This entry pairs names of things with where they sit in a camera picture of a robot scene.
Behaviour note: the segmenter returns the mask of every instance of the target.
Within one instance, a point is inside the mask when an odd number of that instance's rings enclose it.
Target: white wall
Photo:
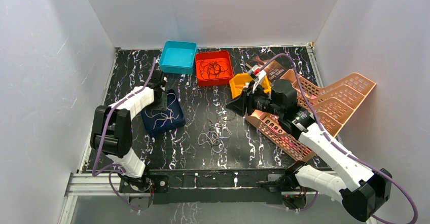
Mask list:
[[[1,223],[57,223],[114,47],[88,0],[0,0]]]
[[[336,0],[89,0],[115,47],[315,41]]]
[[[430,223],[429,4],[430,0],[338,0],[315,44],[326,85],[351,72],[377,82],[342,129],[342,140],[406,187],[420,211],[418,223]],[[393,190],[377,214],[406,223],[412,209]]]

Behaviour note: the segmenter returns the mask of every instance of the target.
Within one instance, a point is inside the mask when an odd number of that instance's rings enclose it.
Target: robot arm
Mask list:
[[[313,114],[297,104],[297,91],[290,81],[273,82],[271,95],[266,95],[259,85],[261,73],[265,75],[263,70],[251,69],[249,74],[254,80],[226,107],[241,116],[250,115],[256,109],[279,116],[278,123],[285,132],[315,151],[339,175],[303,166],[288,174],[292,178],[288,182],[329,195],[341,202],[354,218],[366,221],[389,199],[391,183],[331,145],[333,142],[349,152],[335,138],[330,136],[331,142],[325,138]],[[381,171],[390,176],[385,169]]]
[[[167,78],[163,72],[154,71],[146,88],[141,92],[142,86],[136,86],[125,97],[129,98],[117,107],[109,121],[102,152],[114,163],[121,164],[125,169],[125,180],[133,182],[138,188],[143,188],[142,175],[145,164],[131,148],[132,129],[131,120],[150,104],[158,104],[162,100]],[[90,145],[97,150],[100,145],[101,134],[108,113],[117,102],[109,106],[98,106],[95,110]]]

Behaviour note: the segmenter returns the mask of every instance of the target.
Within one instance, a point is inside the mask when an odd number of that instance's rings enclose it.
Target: purple cable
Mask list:
[[[260,68],[260,70],[263,70],[263,69],[264,69],[264,68],[265,68],[269,63],[271,63],[273,60],[275,60],[276,58],[281,57],[281,56],[283,56],[283,57],[287,57],[287,58],[290,60],[291,65],[293,66],[294,74],[296,75],[296,80],[297,80],[297,83],[298,83],[298,85],[299,85],[300,93],[302,94],[303,99],[305,99],[305,102],[306,102],[306,104],[308,105],[309,109],[312,111],[313,116],[314,116],[315,121],[316,121],[316,124],[318,124],[319,129],[320,129],[321,131],[323,131],[323,135],[324,135],[324,137],[325,137],[325,138],[330,142],[330,144],[331,144],[332,146],[334,146],[334,148],[336,148],[338,151],[340,151],[341,153],[343,153],[343,154],[345,154],[345,155],[346,155],[346,154],[347,154],[347,152],[346,152],[346,151],[344,151],[344,150],[343,150],[342,148],[340,148],[339,146],[337,146],[334,142],[332,142],[332,141],[331,141],[331,139],[330,139],[330,137],[329,137],[329,135],[328,135],[328,134],[327,134],[327,132],[325,131],[324,126],[322,125],[321,121],[319,120],[319,117],[318,117],[318,115],[316,114],[315,109],[313,109],[312,105],[310,104],[310,102],[308,101],[308,99],[307,99],[307,97],[306,97],[306,95],[305,95],[305,92],[303,91],[302,83],[300,82],[299,74],[297,73],[296,64],[294,63],[293,59],[292,59],[288,54],[285,54],[285,53],[277,54],[276,56],[274,56],[273,58],[271,58],[267,63],[265,63],[265,64],[263,65],[263,67],[261,67],[261,68]],[[414,211],[414,216],[412,217],[412,220],[411,220],[410,222],[408,222],[407,224],[414,224],[414,223],[416,223],[416,221],[418,220],[418,209],[417,209],[417,207],[416,207],[416,205],[415,205],[414,201],[412,200],[412,197],[411,197],[411,196],[406,192],[406,189],[404,189],[402,186],[400,186],[400,184],[399,184],[397,181],[395,181],[394,179],[392,179],[390,176],[388,176],[388,175],[386,175],[385,173],[381,172],[379,169],[377,169],[377,168],[373,167],[372,165],[370,165],[370,164],[368,164],[368,163],[364,162],[363,160],[360,160],[360,159],[358,159],[357,157],[354,157],[354,156],[352,156],[352,155],[348,155],[348,157],[349,157],[349,158],[351,158],[351,159],[353,159],[354,161],[356,161],[356,162],[358,162],[358,163],[360,163],[360,164],[362,164],[362,165],[364,165],[364,166],[366,166],[366,167],[368,167],[368,168],[372,169],[373,171],[375,171],[376,173],[378,173],[379,175],[383,176],[385,179],[387,179],[388,181],[390,181],[392,184],[394,184],[394,185],[395,185],[395,186],[396,186],[396,187],[397,187],[397,188],[398,188],[398,189],[403,193],[403,195],[405,195],[406,199],[408,199],[409,203],[410,203],[410,204],[411,204],[411,206],[412,206],[412,210]],[[377,217],[377,216],[375,216],[375,215],[372,215],[372,217],[373,217],[373,218],[375,218],[375,219],[377,219],[377,220],[378,220],[378,221],[380,221],[380,222],[385,223],[385,224],[395,224],[395,223],[393,223],[393,222],[389,222],[389,221],[383,220],[383,219],[381,219],[381,218],[379,218],[379,217]]]
[[[117,174],[123,174],[122,172],[118,171],[118,170],[112,170],[109,173],[109,184],[111,185],[112,190],[114,191],[114,193],[122,200],[122,202],[124,202],[126,205],[128,205],[132,210],[136,211],[137,214],[140,214],[140,210],[134,206],[132,206],[130,203],[128,203],[128,201],[124,198],[122,198],[122,196],[120,195],[120,193],[118,192],[118,190],[114,187],[114,184],[112,183],[112,173],[117,173]]]
[[[94,166],[93,166],[93,171],[92,171],[92,175],[95,177],[99,174],[101,174],[103,171],[105,171],[106,169],[110,168],[110,167],[122,167],[120,164],[109,164],[105,167],[103,167],[102,169],[100,169],[98,172],[97,171],[97,166],[98,166],[98,161],[100,160],[100,156],[101,156],[101,149],[103,148],[103,144],[104,144],[104,138],[106,137],[106,131],[108,130],[108,126],[109,126],[109,120],[112,117],[112,114],[114,113],[114,110],[119,107],[121,104],[123,104],[126,100],[130,99],[131,97],[135,96],[135,94],[142,92],[145,87],[148,85],[149,80],[152,77],[152,73],[154,72],[154,68],[155,68],[155,58],[152,61],[152,67],[151,67],[151,71],[149,72],[149,76],[147,78],[147,80],[144,83],[144,86],[142,87],[142,89],[136,91],[134,94],[131,94],[129,97],[124,97],[121,101],[119,101],[117,104],[115,104],[114,107],[111,108],[111,110],[109,111],[107,117],[106,117],[106,121],[104,123],[104,127],[103,127],[103,131],[101,133],[101,139],[100,139],[100,144],[98,146],[98,150],[97,150],[97,155],[95,157],[95,162],[94,162]]]

